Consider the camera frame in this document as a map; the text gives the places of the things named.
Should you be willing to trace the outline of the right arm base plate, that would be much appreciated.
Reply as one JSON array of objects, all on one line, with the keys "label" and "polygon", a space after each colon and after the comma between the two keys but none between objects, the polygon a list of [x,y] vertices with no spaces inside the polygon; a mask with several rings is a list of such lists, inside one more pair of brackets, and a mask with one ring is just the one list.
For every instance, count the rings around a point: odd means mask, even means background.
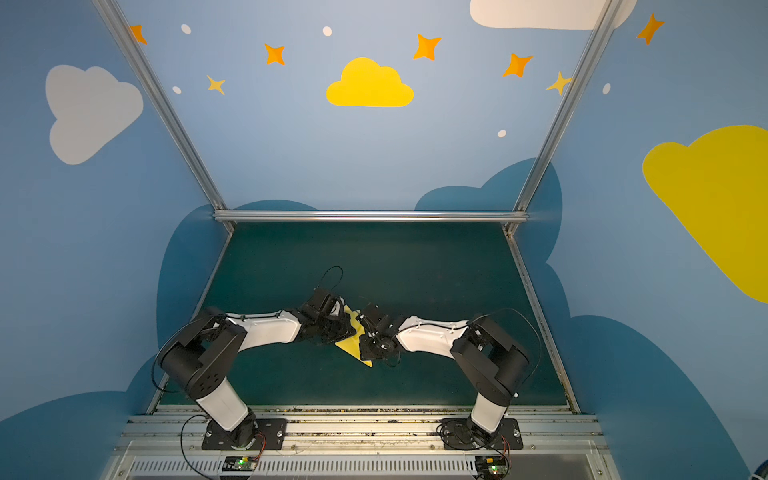
[{"label": "right arm base plate", "polygon": [[516,419],[503,418],[498,428],[488,433],[469,418],[442,419],[436,429],[443,445],[449,450],[522,450],[522,434]]}]

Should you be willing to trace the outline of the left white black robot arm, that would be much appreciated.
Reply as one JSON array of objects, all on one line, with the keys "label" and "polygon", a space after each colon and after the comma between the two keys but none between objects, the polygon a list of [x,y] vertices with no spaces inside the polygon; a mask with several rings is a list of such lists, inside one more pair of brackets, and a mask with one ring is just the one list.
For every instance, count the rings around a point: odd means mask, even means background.
[{"label": "left white black robot arm", "polygon": [[336,343],[352,337],[352,311],[342,302],[326,310],[303,307],[241,315],[206,308],[160,349],[155,363],[209,417],[205,450],[268,446],[253,410],[227,375],[240,352],[318,337]]}]

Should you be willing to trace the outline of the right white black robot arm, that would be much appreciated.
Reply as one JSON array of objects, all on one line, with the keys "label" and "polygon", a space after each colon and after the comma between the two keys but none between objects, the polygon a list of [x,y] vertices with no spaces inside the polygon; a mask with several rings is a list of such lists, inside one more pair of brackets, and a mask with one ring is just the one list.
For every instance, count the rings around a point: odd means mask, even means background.
[{"label": "right white black robot arm", "polygon": [[449,450],[494,448],[504,416],[524,382],[530,359],[489,316],[443,322],[418,316],[393,321],[371,305],[358,316],[363,327],[360,357],[388,360],[402,352],[452,359],[477,392],[469,417],[444,419],[437,434]]}]

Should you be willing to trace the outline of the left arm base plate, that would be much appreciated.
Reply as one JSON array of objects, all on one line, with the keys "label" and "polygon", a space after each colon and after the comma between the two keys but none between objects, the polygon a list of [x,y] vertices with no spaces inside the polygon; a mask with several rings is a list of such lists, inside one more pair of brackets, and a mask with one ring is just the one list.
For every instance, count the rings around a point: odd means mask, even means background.
[{"label": "left arm base plate", "polygon": [[226,431],[215,421],[207,424],[201,448],[203,450],[281,450],[285,439],[285,418],[246,418],[232,431]]}]

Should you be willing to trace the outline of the yellow square paper sheet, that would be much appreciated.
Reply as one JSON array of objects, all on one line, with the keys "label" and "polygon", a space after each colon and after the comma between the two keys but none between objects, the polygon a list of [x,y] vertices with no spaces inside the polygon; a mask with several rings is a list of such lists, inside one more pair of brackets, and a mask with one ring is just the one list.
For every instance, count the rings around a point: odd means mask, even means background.
[{"label": "yellow square paper sheet", "polygon": [[361,357],[360,338],[365,333],[365,329],[358,320],[359,311],[354,311],[349,306],[345,306],[344,312],[349,315],[350,325],[354,329],[355,333],[349,338],[336,342],[335,346],[356,360],[360,361],[364,365],[372,368],[373,362],[370,360],[363,360]]}]

